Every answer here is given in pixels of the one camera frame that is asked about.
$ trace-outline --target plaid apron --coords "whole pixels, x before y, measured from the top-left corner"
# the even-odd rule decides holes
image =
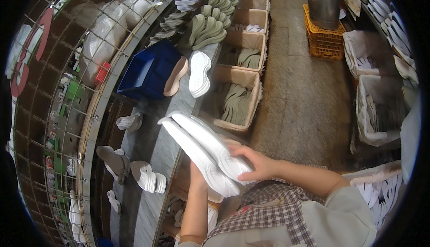
[[[241,208],[220,222],[207,239],[242,229],[287,226],[294,245],[316,247],[301,211],[301,203],[307,200],[323,204],[322,199],[282,179],[251,183],[246,186]]]

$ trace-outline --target concrete floor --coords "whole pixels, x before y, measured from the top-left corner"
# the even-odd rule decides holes
[[[271,0],[269,49],[251,145],[299,164],[346,169],[351,97],[342,61],[311,57],[302,5]]]

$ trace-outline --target metal bucket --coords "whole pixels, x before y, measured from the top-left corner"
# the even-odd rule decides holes
[[[310,21],[323,29],[339,27],[340,0],[307,0]]]

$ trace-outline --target orange plastic crate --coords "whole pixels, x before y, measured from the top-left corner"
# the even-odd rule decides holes
[[[331,60],[342,60],[344,58],[344,46],[334,43],[313,41],[308,35],[309,51],[311,56],[322,57]]]
[[[346,32],[344,25],[339,21],[339,27],[335,30],[322,29],[313,24],[309,19],[309,6],[303,5],[304,9],[304,23],[308,30],[310,39],[313,41],[321,41],[326,43],[343,44],[344,38],[342,34]]]

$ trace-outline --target hand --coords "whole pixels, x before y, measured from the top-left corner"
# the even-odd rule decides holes
[[[203,177],[203,174],[192,160],[190,163],[190,188],[191,187],[196,187],[199,189],[207,189],[209,187],[205,178]]]
[[[244,155],[254,164],[255,171],[245,172],[237,177],[240,181],[267,180],[276,176],[277,161],[268,158],[260,152],[243,145],[227,145],[230,149],[231,156],[237,157]]]

